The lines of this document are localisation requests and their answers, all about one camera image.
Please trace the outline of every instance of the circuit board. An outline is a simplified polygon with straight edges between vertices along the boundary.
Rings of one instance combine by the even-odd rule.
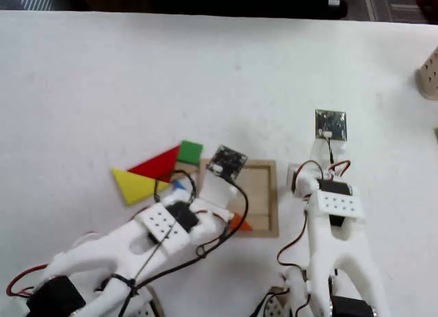
[[[345,112],[315,110],[316,138],[347,141],[347,115]]]
[[[221,145],[207,165],[218,177],[234,181],[244,167],[248,156]]]

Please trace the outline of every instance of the black wire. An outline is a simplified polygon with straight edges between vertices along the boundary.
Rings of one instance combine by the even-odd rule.
[[[191,266],[192,264],[197,263],[199,260],[204,259],[207,257],[208,254],[210,254],[212,251],[216,250],[220,245],[224,244],[232,235],[234,235],[239,228],[243,225],[243,223],[245,222],[246,216],[248,215],[248,209],[249,209],[249,201],[248,201],[248,196],[246,195],[245,191],[243,189],[241,189],[233,180],[231,179],[225,179],[223,178],[227,183],[229,183],[230,185],[232,185],[233,187],[235,187],[244,197],[245,199],[245,210],[244,213],[242,215],[242,219],[240,220],[240,222],[238,223],[238,225],[231,230],[227,235],[225,235],[223,237],[222,240],[220,240],[218,243],[216,243],[215,245],[213,245],[212,247],[210,247],[209,249],[205,250],[205,252],[200,255],[195,257],[194,259],[191,259],[187,262],[184,262],[183,264],[180,264],[178,266],[175,266],[173,268],[169,268],[168,270],[159,272],[158,274],[156,274],[155,276],[149,277],[148,279],[145,279],[144,281],[142,281],[141,283],[139,283],[138,285],[136,285],[133,290],[129,293],[128,297],[125,299],[125,302],[123,303],[122,306],[122,310],[120,311],[120,313],[118,314],[118,317],[123,317],[123,314],[133,296],[133,294],[135,293],[135,291],[138,291],[140,288],[143,288],[144,286],[148,285],[149,283],[163,277],[166,275],[169,275],[173,272],[176,272],[178,270],[181,270],[183,268],[186,268],[188,266]]]
[[[300,312],[301,309],[306,308],[306,306],[308,306],[310,302],[310,294],[307,295],[307,300],[306,303],[304,305],[301,305],[300,307],[298,307],[298,309],[295,312],[295,317],[298,317],[298,313]]]
[[[158,179],[155,179],[155,184],[153,186],[153,199],[155,200],[156,203],[159,203],[161,201],[159,195],[158,195],[158,182],[161,178],[165,177],[166,175],[174,175],[177,173],[181,173],[183,175],[185,175],[189,180],[190,180],[190,184],[192,185],[192,192],[190,194],[190,198],[189,201],[187,202],[189,205],[193,203],[194,199],[196,198],[196,184],[194,183],[194,180],[192,179],[192,177],[185,172],[184,170],[174,170],[171,173],[166,173],[165,175],[162,175],[161,177],[159,177]]]
[[[168,230],[167,234],[163,237],[163,239],[159,241],[159,243],[157,244],[157,246],[153,250],[152,254],[148,257],[148,259],[144,263],[143,267],[140,269],[139,274],[144,269],[144,267],[148,264],[148,262],[152,260],[153,256],[156,254],[156,252],[158,251],[160,246],[163,244],[164,240],[169,236],[169,233],[172,231],[173,226]],[[123,281],[125,284],[127,284],[127,286],[129,288],[131,288],[131,291],[129,291],[129,294],[128,294],[125,302],[123,303],[122,309],[120,309],[120,312],[118,313],[118,316],[122,317],[123,314],[125,313],[126,309],[128,308],[128,304],[129,304],[130,300],[132,299],[133,296],[135,296],[138,293],[137,288],[136,288],[136,279],[125,279],[124,277],[122,277],[118,274],[113,274],[111,277],[115,277],[115,278]]]
[[[266,315],[266,308],[268,307],[268,303],[269,303],[269,301],[271,301],[271,300],[272,300],[274,297],[276,297],[276,296],[284,295],[284,294],[287,294],[287,293],[289,293],[289,289],[287,289],[286,291],[282,291],[282,292],[274,293],[273,295],[271,295],[271,296],[269,297],[269,299],[266,300],[265,307],[263,308],[263,315],[262,315],[262,317],[265,317],[265,315]]]
[[[333,151],[331,150],[331,144],[330,144],[330,138],[325,138],[325,140],[327,141],[328,146],[328,151],[330,152],[330,164],[334,164],[335,163],[335,159],[333,158]]]
[[[226,236],[228,230],[229,230],[229,223],[227,223],[227,224],[225,225],[225,228],[224,228],[223,232],[220,234],[219,237],[215,238],[214,240],[210,240],[209,242],[206,242],[206,243],[203,243],[203,244],[201,244],[201,245],[198,245],[198,246],[196,247],[196,250],[195,250],[196,255],[197,255],[198,257],[201,257],[201,258],[205,257],[205,247],[206,247],[208,244],[211,244],[212,242],[214,242],[215,240],[219,240],[219,242],[221,242],[221,241],[223,240],[223,238]]]

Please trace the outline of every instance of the cable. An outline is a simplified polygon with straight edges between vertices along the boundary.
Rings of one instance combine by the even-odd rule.
[[[310,302],[310,294],[307,295],[307,301],[304,305],[301,305],[300,307],[298,307],[298,309],[295,312],[295,317],[298,317],[298,313],[300,312],[301,309],[306,308],[306,306],[308,306]]]
[[[306,162],[304,162],[303,164],[301,164],[297,169],[296,172],[294,173],[294,178],[292,179],[292,192],[295,191],[295,187],[296,187],[296,180],[298,178],[298,175],[300,174],[300,172],[302,171],[302,169],[308,164],[308,163],[313,163],[315,164],[321,172],[321,180],[324,179],[324,172],[322,171],[322,167],[320,166],[320,164],[315,161],[315,160],[307,160]]]
[[[207,213],[207,210],[196,211],[196,214],[199,214],[199,213]],[[227,231],[229,230],[229,224],[227,221],[225,221],[225,219],[223,217],[221,217],[219,214],[214,213],[214,212],[213,212],[213,216],[215,216],[216,218],[219,218],[221,221],[223,221],[225,223],[224,230],[218,237],[215,237],[212,240],[209,240],[208,242],[205,242],[205,243],[202,243],[201,245],[198,245],[196,248],[196,251],[195,251],[197,256],[204,255],[205,254],[205,246],[208,244],[211,244],[212,242],[215,242],[216,240],[223,238],[225,236],[225,234],[227,233]]]
[[[272,300],[274,297],[276,297],[276,296],[284,295],[284,294],[287,294],[287,293],[289,293],[289,289],[287,289],[286,291],[282,291],[282,292],[274,293],[273,295],[271,295],[271,296],[269,297],[269,299],[266,300],[265,307],[264,307],[264,309],[263,309],[263,315],[262,315],[262,317],[265,317],[265,316],[266,316],[266,308],[268,307],[268,303],[269,303],[269,301],[271,301],[271,300]]]
[[[127,284],[127,286],[129,288],[131,288],[131,291],[129,291],[128,297],[126,298],[125,302],[123,303],[122,309],[120,310],[120,312],[118,313],[119,316],[123,316],[123,314],[125,313],[126,309],[128,308],[128,304],[130,302],[130,300],[132,299],[132,297],[134,295],[136,295],[138,289],[136,288],[136,279],[138,277],[138,275],[143,271],[144,267],[146,267],[146,265],[149,263],[149,261],[153,258],[153,256],[156,254],[156,252],[158,251],[158,249],[160,248],[160,246],[163,244],[164,240],[169,236],[169,233],[172,231],[173,226],[175,226],[175,223],[177,223],[177,221],[175,221],[172,225],[172,227],[167,231],[166,235],[163,237],[162,240],[159,241],[159,243],[157,244],[157,246],[154,248],[153,252],[151,253],[151,255],[147,258],[147,260],[145,261],[145,263],[143,264],[143,266],[139,269],[139,271],[137,272],[137,275],[133,278],[133,279],[123,279],[123,277],[121,277],[120,275],[117,274],[113,274],[112,277],[115,277],[121,281],[123,281],[125,284]]]
[[[327,141],[327,144],[329,145],[328,146],[328,151],[329,151],[329,153],[330,153],[330,164],[333,164],[333,163],[335,163],[335,160],[333,159],[333,152],[332,152],[332,150],[331,150],[331,145],[330,145],[330,138],[326,138],[326,137],[324,137],[324,139]]]
[[[192,264],[197,263],[199,260],[204,259],[207,257],[208,254],[210,254],[212,251],[216,250],[220,245],[224,244],[231,236],[233,236],[238,230],[239,228],[243,225],[243,223],[245,222],[246,216],[248,215],[248,209],[249,209],[249,201],[248,201],[248,196],[246,195],[245,191],[239,187],[235,182],[233,182],[231,179],[225,179],[223,178],[227,183],[229,183],[230,185],[232,185],[233,187],[235,187],[244,197],[245,199],[245,210],[244,213],[242,215],[242,219],[240,220],[239,224],[237,225],[236,228],[233,228],[233,230],[231,230],[227,235],[225,235],[218,243],[216,243],[215,245],[213,245],[212,247],[210,247],[209,249],[207,249],[203,255],[197,256],[194,259],[191,259],[187,262],[184,262],[183,264],[180,264],[178,266],[175,266],[173,268],[169,268],[168,270],[159,272],[158,274],[156,274],[155,276],[149,277],[148,279],[145,279],[144,281],[142,281],[141,283],[139,283],[138,285],[136,285],[133,289],[135,291],[139,290],[140,288],[143,288],[144,286],[148,285],[149,283],[151,283],[152,281],[155,281],[163,276],[169,275],[173,272],[176,272],[178,270],[181,270],[183,268],[186,268],[188,266],[191,266]],[[128,295],[128,297],[125,299],[125,302],[123,303],[122,306],[122,310],[120,311],[120,313],[118,314],[118,317],[123,317],[123,314],[129,304],[129,301],[131,300],[131,295]]]
[[[339,176],[342,177],[342,175],[344,175],[344,173],[348,170],[348,168],[351,165],[351,161],[350,160],[345,160],[345,161],[340,161],[338,163],[334,163],[334,164],[330,165],[327,170],[333,170],[333,172],[336,173],[336,167],[339,166],[339,165],[342,165],[342,164],[347,164],[344,167],[344,169],[341,171],[341,173],[339,174]]]
[[[255,311],[249,316],[249,317],[258,317],[259,311],[261,309],[261,306],[264,304],[266,298],[268,295],[275,294],[274,292],[268,292],[265,294],[265,296],[262,298],[261,302],[256,306]]]
[[[30,293],[28,293],[27,291],[30,290],[33,287],[28,287],[28,288],[23,288],[20,292],[14,292],[12,291],[12,287],[20,280],[22,279],[24,276],[31,274],[37,270],[42,270],[45,269],[48,266],[48,264],[41,264],[39,266],[34,266],[32,268],[29,268],[23,272],[21,272],[19,275],[15,276],[15,278],[13,280],[11,280],[11,282],[9,283],[9,285],[6,288],[6,294],[8,296],[19,296],[21,298],[25,298],[28,299],[30,297]]]
[[[287,244],[286,246],[284,246],[276,255],[276,260],[277,262],[281,265],[281,266],[293,266],[293,267],[297,267],[298,269],[300,269],[301,274],[303,275],[303,277],[305,277],[305,270],[302,268],[302,266],[299,266],[298,264],[292,264],[292,263],[286,263],[286,262],[282,262],[280,261],[280,255],[286,251],[287,249],[289,249],[290,247],[294,246],[301,238],[302,235],[304,235],[305,229],[306,229],[306,225],[307,225],[307,211],[304,211],[304,215],[305,215],[305,219],[304,219],[304,225],[302,226],[301,232],[299,233],[298,237],[295,238],[294,240],[292,240],[289,244]]]
[[[194,180],[192,179],[192,177],[185,172],[184,170],[174,170],[171,173],[166,173],[165,175],[162,175],[161,177],[158,177],[158,179],[155,179],[155,184],[153,186],[153,198],[155,200],[156,203],[159,203],[161,201],[159,195],[158,195],[158,182],[161,178],[165,177],[166,175],[174,175],[176,173],[182,173],[183,175],[185,175],[189,180],[190,180],[190,184],[192,185],[192,192],[190,194],[190,198],[189,201],[187,202],[188,205],[192,204],[192,202],[194,201],[194,199],[196,198],[196,184],[194,183]]]

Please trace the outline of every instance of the orange piece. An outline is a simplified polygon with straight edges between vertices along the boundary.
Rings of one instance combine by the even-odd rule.
[[[234,213],[234,217],[230,222],[229,229],[233,230],[234,228],[236,228],[241,220],[242,220],[242,216],[238,213]],[[252,230],[253,228],[246,221],[244,221],[244,223],[242,223],[242,226],[240,226],[239,228],[239,231],[252,231]]]

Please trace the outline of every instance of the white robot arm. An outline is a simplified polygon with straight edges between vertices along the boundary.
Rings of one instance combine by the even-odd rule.
[[[28,316],[130,316],[139,306],[150,302],[152,294],[146,285],[205,257],[244,222],[248,201],[243,192],[246,213],[235,229],[227,231],[233,217],[226,210],[227,203],[236,189],[242,191],[234,180],[246,158],[220,147],[207,166],[198,197],[195,198],[195,190],[190,194],[177,189],[108,235],[80,241],[71,250],[57,254],[27,300]],[[205,249],[203,243],[214,238],[218,241]],[[157,273],[177,253],[194,246],[202,249],[196,250],[197,258]],[[98,269],[106,272],[86,289],[86,282],[74,285],[70,280],[75,274]],[[157,316],[157,312],[148,315]]]
[[[333,156],[334,151],[336,155],[344,152],[346,114],[316,110],[315,120],[313,159],[301,165],[290,164],[287,173],[288,188],[307,202],[305,224],[300,235],[277,256],[280,265],[289,266],[283,275],[283,288],[266,296],[251,316],[390,317],[368,246],[358,190],[341,178],[350,161],[335,163]],[[309,264],[281,262],[282,252],[297,243],[306,228]],[[345,272],[354,285],[343,295],[338,290],[345,279],[341,281],[337,276],[338,270]],[[281,305],[279,299],[285,296],[287,300]]]

